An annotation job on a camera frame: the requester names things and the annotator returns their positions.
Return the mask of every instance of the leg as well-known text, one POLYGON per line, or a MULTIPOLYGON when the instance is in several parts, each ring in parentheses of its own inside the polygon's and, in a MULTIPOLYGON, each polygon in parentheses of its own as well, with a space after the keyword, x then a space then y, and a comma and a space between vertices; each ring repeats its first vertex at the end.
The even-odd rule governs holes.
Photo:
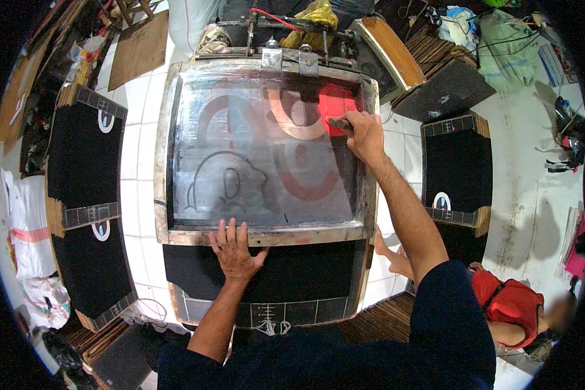
POLYGON ((381 230, 377 227, 375 232, 375 252, 381 256, 386 256, 390 260, 390 272, 398 273, 404 277, 413 280, 412 264, 409 259, 404 256, 403 246, 401 246, 397 252, 391 251, 388 246, 383 242, 384 239, 381 237, 381 230))

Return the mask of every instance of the bare foot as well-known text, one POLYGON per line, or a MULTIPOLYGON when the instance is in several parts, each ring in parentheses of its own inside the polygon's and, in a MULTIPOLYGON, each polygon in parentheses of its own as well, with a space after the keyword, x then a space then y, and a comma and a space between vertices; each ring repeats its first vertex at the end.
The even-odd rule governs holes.
POLYGON ((383 242, 384 239, 381 235, 381 230, 379 230, 379 226, 377 227, 377 229, 375 230, 375 253, 380 255, 380 256, 387 256, 388 253, 390 252, 390 249, 388 249, 388 246, 385 244, 385 242, 383 242))

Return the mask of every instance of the red shirt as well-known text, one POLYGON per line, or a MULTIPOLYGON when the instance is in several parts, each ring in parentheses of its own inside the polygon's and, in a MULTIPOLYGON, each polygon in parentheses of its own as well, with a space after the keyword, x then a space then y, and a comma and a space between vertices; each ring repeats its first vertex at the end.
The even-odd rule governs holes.
POLYGON ((488 321, 516 324, 524 330, 525 339, 507 347, 522 348, 537 337, 538 309, 540 305, 544 305, 544 295, 534 292, 515 279, 502 283, 489 271, 478 270, 472 275, 471 282, 476 299, 484 308, 484 316, 488 321))

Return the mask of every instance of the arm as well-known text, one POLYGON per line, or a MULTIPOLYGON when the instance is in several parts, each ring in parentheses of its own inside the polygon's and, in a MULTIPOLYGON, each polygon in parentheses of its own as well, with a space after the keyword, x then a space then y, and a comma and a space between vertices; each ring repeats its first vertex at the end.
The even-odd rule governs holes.
POLYGON ((265 263, 268 248, 256 257, 251 257, 247 244, 247 224, 241 224, 237 242, 234 218, 229 220, 227 233, 225 221, 219 221, 218 235, 210 233, 210 246, 219 258, 225 284, 195 330, 187 349, 223 363, 242 293, 251 277, 265 263))
POLYGON ((412 265, 419 285, 427 272, 449 259, 442 237, 421 201, 385 154, 381 120, 367 112, 350 111, 346 119, 354 128, 347 146, 371 169, 390 210, 392 225, 412 265))
POLYGON ((518 345, 526 337, 526 333, 519 325, 488 321, 488 326, 491 338, 507 346, 518 345))

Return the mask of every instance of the yellow cloth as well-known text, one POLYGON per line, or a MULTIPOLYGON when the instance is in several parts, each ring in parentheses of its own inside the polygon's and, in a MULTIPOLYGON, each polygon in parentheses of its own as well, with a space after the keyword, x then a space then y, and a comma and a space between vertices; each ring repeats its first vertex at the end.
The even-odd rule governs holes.
MULTIPOLYGON (((312 22, 318 22, 325 24, 332 29, 338 26, 338 17, 331 10, 329 0, 316 0, 310 3, 308 7, 295 15, 298 19, 312 20, 312 22)), ((288 49, 299 49, 301 44, 307 43, 312 46, 312 49, 322 51, 323 49, 323 36, 316 32, 305 32, 305 31, 293 31, 282 41, 282 47, 288 49)), ((331 37, 328 37, 328 44, 331 43, 331 37)))

